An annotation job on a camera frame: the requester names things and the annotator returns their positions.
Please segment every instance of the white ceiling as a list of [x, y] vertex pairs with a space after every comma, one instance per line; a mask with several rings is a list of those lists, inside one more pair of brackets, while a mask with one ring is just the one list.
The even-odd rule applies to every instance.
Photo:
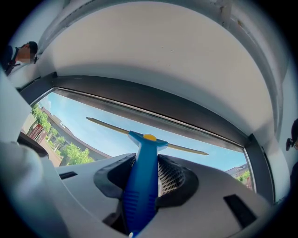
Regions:
[[64, 30], [37, 61], [42, 76], [129, 80], [196, 102], [259, 142], [273, 135], [264, 79], [224, 28], [187, 8], [135, 2], [92, 13]]

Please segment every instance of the tree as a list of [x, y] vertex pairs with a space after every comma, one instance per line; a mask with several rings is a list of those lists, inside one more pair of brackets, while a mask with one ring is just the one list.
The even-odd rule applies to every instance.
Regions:
[[64, 144], [65, 139], [64, 139], [63, 136], [60, 136], [60, 137], [58, 137], [58, 138], [56, 139], [56, 141], [58, 142], [58, 144], [57, 144], [56, 148], [54, 149], [54, 151], [56, 151], [60, 145], [63, 145], [63, 144]]
[[57, 130], [56, 130], [55, 128], [52, 128], [50, 132], [51, 132], [51, 133], [50, 133], [50, 135], [48, 136], [47, 141], [49, 141], [49, 140], [52, 138], [53, 135], [56, 136], [56, 135], [58, 134], [58, 132], [57, 132]]
[[47, 114], [42, 112], [37, 104], [32, 107], [32, 115], [35, 117], [35, 122], [30, 126], [27, 135], [31, 133], [33, 128], [39, 123], [46, 132], [49, 132], [51, 129], [51, 124], [47, 121]]
[[81, 151], [81, 149], [73, 143], [70, 143], [70, 145], [66, 146], [66, 148], [61, 152], [61, 156], [63, 156], [63, 159], [60, 166], [79, 165], [93, 161], [93, 159], [89, 157], [88, 149]]
[[250, 172], [247, 170], [243, 174], [241, 174], [239, 177], [236, 177], [237, 180], [240, 182], [243, 182], [245, 179], [247, 179], [250, 176]]

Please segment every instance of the house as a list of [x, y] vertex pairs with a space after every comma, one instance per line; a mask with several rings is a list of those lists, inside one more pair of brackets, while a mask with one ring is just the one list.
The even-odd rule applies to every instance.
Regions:
[[86, 144], [79, 138], [77, 138], [75, 135], [72, 134], [72, 132], [61, 123], [61, 120], [56, 117], [55, 115], [52, 115], [46, 108], [42, 107], [41, 111], [46, 113], [48, 118], [48, 122], [51, 124], [53, 128], [55, 128], [58, 132], [56, 136], [52, 136], [50, 141], [52, 141], [55, 144], [55, 141], [58, 137], [63, 136], [65, 139], [65, 143], [63, 144], [63, 147], [66, 147], [70, 143], [73, 143], [77, 147], [81, 149], [81, 151], [84, 151], [85, 149], [89, 149], [89, 156], [93, 158], [94, 160], [101, 160], [101, 159], [107, 159], [111, 158], [111, 156], [91, 147], [90, 145]]
[[233, 178], [239, 177], [241, 174], [243, 174], [245, 171], [249, 171], [248, 165], [244, 164], [239, 167], [234, 167], [226, 171], [229, 175], [231, 175]]

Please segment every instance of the yellow cap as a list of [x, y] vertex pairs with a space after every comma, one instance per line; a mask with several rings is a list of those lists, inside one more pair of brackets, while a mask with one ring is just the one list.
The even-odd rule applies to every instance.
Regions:
[[143, 137], [148, 140], [156, 141], [156, 137], [154, 135], [145, 134]]

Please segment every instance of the mesh grille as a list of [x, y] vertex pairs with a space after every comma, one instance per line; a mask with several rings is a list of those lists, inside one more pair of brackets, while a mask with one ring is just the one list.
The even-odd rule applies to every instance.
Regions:
[[181, 170], [162, 160], [158, 161], [158, 176], [162, 185], [161, 196], [177, 189], [185, 181]]
[[135, 163], [135, 160], [136, 160], [136, 156], [130, 160], [130, 167], [132, 168], [132, 166], [134, 166], [134, 163]]

